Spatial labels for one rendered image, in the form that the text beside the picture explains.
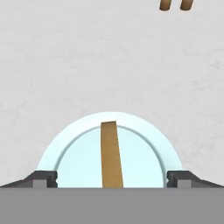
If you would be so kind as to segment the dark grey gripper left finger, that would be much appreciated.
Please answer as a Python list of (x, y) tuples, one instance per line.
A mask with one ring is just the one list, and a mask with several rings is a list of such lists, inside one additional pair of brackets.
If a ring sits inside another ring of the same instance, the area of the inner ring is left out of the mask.
[(57, 188), (57, 177), (56, 171), (34, 171), (24, 179), (1, 185), (1, 188)]

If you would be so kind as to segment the pale blue round plate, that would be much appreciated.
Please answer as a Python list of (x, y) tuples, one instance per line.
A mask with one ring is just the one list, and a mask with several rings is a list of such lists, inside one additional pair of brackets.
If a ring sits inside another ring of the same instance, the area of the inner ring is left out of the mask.
[(134, 115), (101, 112), (64, 128), (43, 154), (38, 169), (56, 171), (58, 187), (102, 187), (101, 124), (117, 124), (123, 186), (163, 188), (168, 171), (183, 166), (169, 140), (156, 127)]

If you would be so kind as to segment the brown wooden cylinder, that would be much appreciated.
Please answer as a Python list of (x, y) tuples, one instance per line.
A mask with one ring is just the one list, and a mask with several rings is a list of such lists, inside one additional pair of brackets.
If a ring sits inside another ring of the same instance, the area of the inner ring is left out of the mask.
[(161, 11), (168, 11), (171, 7), (172, 0), (160, 0), (159, 9)]
[(193, 0), (181, 0), (180, 9), (182, 11), (189, 11), (192, 8)]

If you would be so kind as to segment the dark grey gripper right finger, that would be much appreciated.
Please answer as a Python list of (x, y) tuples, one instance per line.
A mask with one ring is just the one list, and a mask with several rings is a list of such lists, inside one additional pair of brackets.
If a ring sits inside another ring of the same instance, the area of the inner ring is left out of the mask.
[(167, 179), (167, 186), (172, 188), (223, 188), (223, 185), (200, 179), (190, 171), (168, 171)]

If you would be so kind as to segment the brown bread slice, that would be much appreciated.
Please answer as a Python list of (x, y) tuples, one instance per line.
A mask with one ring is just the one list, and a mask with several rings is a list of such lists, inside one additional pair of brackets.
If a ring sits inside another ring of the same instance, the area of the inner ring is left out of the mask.
[(116, 122), (101, 124), (101, 176), (103, 188), (123, 188)]

